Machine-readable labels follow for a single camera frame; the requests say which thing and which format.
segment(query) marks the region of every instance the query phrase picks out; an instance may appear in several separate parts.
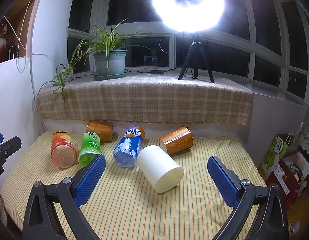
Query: power strip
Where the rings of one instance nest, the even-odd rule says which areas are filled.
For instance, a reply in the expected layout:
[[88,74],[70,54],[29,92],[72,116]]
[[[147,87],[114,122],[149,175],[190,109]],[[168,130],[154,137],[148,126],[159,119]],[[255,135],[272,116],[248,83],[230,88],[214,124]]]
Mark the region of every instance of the power strip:
[[151,70],[150,73],[153,75],[164,74],[164,70]]

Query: lace doily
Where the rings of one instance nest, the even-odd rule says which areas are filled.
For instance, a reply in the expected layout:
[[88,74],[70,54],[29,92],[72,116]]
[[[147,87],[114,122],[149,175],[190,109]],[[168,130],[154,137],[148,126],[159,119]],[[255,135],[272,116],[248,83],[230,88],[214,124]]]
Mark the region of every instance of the lace doily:
[[309,127],[302,127],[297,134],[300,145],[309,154]]

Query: cardboard box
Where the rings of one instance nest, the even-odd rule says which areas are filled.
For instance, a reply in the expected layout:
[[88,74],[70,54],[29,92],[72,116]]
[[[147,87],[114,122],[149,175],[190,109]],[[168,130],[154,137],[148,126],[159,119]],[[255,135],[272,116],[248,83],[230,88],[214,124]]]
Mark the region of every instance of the cardboard box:
[[266,180],[266,184],[280,185],[285,208],[289,210],[305,189],[304,180],[308,175],[309,163],[300,152],[297,152],[279,161]]

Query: yellow striped fabric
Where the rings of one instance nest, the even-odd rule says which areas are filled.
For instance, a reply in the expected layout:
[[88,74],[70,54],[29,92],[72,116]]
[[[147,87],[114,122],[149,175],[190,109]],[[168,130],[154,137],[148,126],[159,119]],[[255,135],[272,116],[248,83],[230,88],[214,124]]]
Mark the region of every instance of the yellow striped fabric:
[[[5,207],[17,226],[22,229],[24,213],[36,180],[44,184],[59,183],[74,176],[79,165],[59,169],[50,160],[49,131],[40,136],[23,155],[7,178],[1,194]],[[71,134],[76,147],[82,135]],[[101,239],[212,239],[230,215],[207,172],[207,161],[217,155],[240,179],[250,179],[264,186],[253,161],[241,143],[228,136],[197,138],[190,150],[173,159],[184,168],[180,183],[168,192],[154,191],[138,166],[122,169],[112,158],[120,140],[102,146],[107,166],[88,203],[81,210]],[[159,145],[158,138],[147,138],[143,147]],[[75,239],[59,204],[55,204],[68,239]],[[244,239],[256,214],[254,206],[238,239]]]

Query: screw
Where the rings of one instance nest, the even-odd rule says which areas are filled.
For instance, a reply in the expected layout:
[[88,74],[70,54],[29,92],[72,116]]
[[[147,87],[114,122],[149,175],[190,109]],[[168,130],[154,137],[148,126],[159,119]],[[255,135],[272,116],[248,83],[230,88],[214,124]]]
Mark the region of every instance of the screw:
[[250,186],[250,184],[251,184],[251,182],[249,180],[247,180],[247,179],[243,179],[241,182],[245,186]]
[[41,185],[41,181],[36,181],[35,183],[34,183],[34,186],[35,187],[39,187]]
[[274,183],[274,184],[272,184],[272,188],[278,190],[279,189],[279,185]]
[[63,182],[64,184],[68,184],[68,183],[71,182],[71,178],[70,178],[70,177],[66,177],[66,178],[63,179],[62,182]]

